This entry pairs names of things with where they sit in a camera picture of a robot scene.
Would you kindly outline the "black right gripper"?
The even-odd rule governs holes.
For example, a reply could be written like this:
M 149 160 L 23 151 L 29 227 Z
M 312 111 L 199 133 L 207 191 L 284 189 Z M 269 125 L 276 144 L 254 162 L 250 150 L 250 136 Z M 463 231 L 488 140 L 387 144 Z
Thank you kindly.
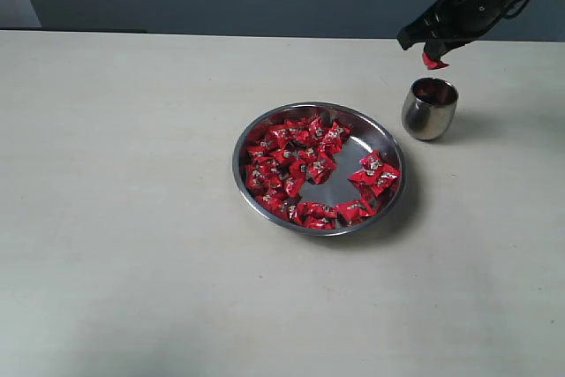
M 403 50 L 424 43 L 423 52 L 441 62 L 450 51 L 475 41 L 502 19 L 518 16 L 531 0 L 438 0 L 433 16 L 402 27 L 396 39 Z

